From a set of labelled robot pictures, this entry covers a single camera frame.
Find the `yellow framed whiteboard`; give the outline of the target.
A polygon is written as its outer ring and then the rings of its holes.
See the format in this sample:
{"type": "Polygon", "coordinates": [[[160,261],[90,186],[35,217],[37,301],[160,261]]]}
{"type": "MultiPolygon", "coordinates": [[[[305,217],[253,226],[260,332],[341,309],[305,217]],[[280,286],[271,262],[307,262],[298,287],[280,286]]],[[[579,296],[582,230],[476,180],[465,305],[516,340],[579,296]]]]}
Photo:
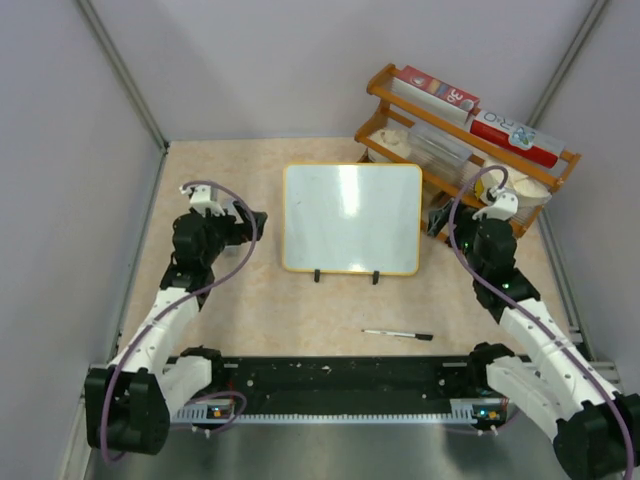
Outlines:
{"type": "Polygon", "coordinates": [[[420,265],[422,199],[415,164],[290,164],[282,265],[296,273],[411,276],[420,265]]]}

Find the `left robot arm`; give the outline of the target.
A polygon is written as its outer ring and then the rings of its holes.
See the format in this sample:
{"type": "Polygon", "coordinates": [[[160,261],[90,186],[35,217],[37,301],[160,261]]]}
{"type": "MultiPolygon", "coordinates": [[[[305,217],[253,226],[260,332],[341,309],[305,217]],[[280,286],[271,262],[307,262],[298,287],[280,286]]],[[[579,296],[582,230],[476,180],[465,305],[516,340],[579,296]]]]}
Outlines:
{"type": "Polygon", "coordinates": [[[214,261],[229,247],[254,245],[267,219],[234,201],[219,215],[191,208],[173,222],[173,252],[151,310],[122,351],[85,379],[87,440],[106,461],[112,452],[157,454],[195,394],[212,397],[226,387],[217,351],[172,352],[209,296],[214,261]]]}

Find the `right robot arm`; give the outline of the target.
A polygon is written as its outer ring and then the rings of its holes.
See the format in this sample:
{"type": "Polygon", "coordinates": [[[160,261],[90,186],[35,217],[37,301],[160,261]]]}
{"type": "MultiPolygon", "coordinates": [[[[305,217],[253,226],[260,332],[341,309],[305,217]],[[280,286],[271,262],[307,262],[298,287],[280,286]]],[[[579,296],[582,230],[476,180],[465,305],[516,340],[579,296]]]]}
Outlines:
{"type": "Polygon", "coordinates": [[[570,478],[632,478],[639,465],[639,397],[607,381],[558,327],[516,266],[511,223],[447,202],[428,215],[428,235],[443,229],[473,278],[479,304],[529,358],[523,362],[502,344],[478,344],[468,358],[469,388],[507,397],[546,435],[570,478]]]}

